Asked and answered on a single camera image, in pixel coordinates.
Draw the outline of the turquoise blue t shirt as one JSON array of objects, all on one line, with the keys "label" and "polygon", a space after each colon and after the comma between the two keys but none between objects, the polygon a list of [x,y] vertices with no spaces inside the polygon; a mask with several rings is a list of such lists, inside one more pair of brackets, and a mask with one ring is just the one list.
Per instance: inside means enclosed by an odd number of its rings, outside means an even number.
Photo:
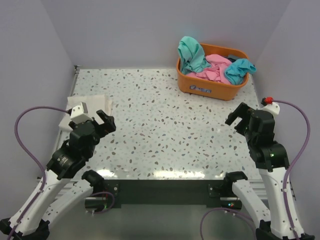
[{"label": "turquoise blue t shirt", "polygon": [[229,65],[225,71],[225,78],[235,86],[241,85],[246,74],[254,74],[257,71],[254,64],[252,64],[246,58],[239,58],[231,65]]}]

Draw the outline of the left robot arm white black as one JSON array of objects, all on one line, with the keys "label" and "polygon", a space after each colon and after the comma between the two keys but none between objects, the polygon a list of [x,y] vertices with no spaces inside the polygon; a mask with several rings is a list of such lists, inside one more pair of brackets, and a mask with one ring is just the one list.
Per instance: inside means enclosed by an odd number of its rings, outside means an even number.
[{"label": "left robot arm white black", "polygon": [[116,131],[114,117],[107,115],[103,110],[96,112],[103,121],[102,124],[99,124],[90,117],[77,120],[74,116],[76,111],[70,109],[66,111],[71,117],[69,126],[72,131],[69,133],[69,138],[52,154],[50,161],[44,167],[26,148],[19,136],[19,122],[28,112],[25,110],[17,117],[14,134],[22,149],[40,168],[42,177],[20,210],[12,217],[0,221],[0,230],[7,235],[9,240],[45,240],[48,238],[49,225],[52,221],[44,218],[47,208],[54,202],[60,190],[93,157],[95,147],[100,140]]}]

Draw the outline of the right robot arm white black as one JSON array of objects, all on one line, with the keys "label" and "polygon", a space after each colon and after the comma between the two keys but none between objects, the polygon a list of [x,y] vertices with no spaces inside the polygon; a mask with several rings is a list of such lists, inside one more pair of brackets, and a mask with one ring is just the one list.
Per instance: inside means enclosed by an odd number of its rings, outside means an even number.
[{"label": "right robot arm white black", "polygon": [[313,240],[315,236],[304,231],[295,209],[287,151],[274,139],[274,116],[279,112],[279,105],[271,100],[262,109],[253,109],[242,102],[225,121],[230,126],[240,118],[235,130],[245,137],[249,155],[263,181],[268,206],[242,171],[227,173],[222,189],[227,196],[240,198],[254,223],[256,239]]}]

